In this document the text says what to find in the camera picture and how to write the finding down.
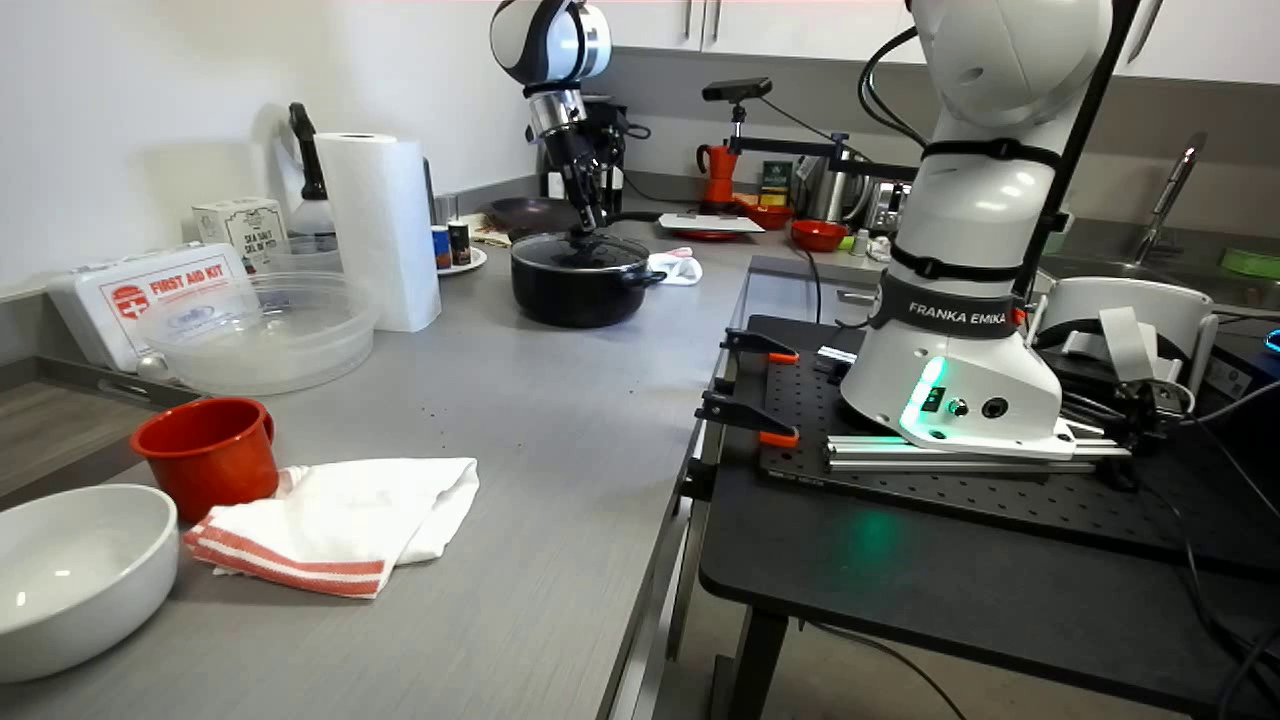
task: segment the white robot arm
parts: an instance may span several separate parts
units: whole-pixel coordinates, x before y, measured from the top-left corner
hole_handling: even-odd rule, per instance
[[[601,76],[613,54],[608,20],[587,0],[504,0],[486,20],[491,59],[522,83],[534,136],[562,174],[562,195],[578,211],[571,243],[590,243],[601,229],[601,165],[575,136],[583,121],[578,80]]]
[[[1134,0],[906,0],[940,94],[880,308],[838,396],[928,450],[1068,461],[1014,284]]]

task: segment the white cabinet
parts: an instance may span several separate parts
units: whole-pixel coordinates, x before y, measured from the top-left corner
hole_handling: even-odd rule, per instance
[[[1276,29],[1276,0],[1162,0],[1145,51],[1120,76],[1280,83]]]
[[[597,0],[621,47],[724,54],[867,59],[911,25],[903,0]],[[1162,0],[1145,51],[1129,65],[1154,0],[1138,0],[1120,76],[1280,83],[1280,0]],[[887,59],[920,65],[920,45]]]
[[[798,59],[867,59],[897,31],[911,29],[903,0],[715,0],[708,7],[708,51],[798,54]]]
[[[621,47],[867,59],[911,25],[903,0],[597,0]]]
[[[614,47],[704,47],[713,0],[590,0],[608,14]]]

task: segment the cabinet handle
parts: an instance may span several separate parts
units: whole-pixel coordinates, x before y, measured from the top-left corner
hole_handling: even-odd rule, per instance
[[[682,31],[680,31],[680,45],[686,45],[691,36],[691,0],[682,0]]]
[[[1153,0],[1147,25],[1134,31],[1124,65],[1133,65],[1147,47],[1160,7],[1162,0]]]
[[[708,47],[713,45],[721,45],[721,7],[724,7],[724,0],[708,0],[713,4],[713,39],[708,39]]]

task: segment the white bowl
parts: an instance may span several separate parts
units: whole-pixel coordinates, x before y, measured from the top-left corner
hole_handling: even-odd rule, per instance
[[[176,580],[176,508],[144,484],[97,484],[0,512],[0,682],[100,655]]]

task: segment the white towel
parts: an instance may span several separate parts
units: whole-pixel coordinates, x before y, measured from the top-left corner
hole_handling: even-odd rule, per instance
[[[663,284],[700,284],[704,280],[704,263],[691,255],[691,247],[646,251],[646,270],[663,270]]]
[[[397,562],[444,555],[476,489],[470,457],[287,466],[278,496],[216,503],[184,545],[238,576],[376,599]]]

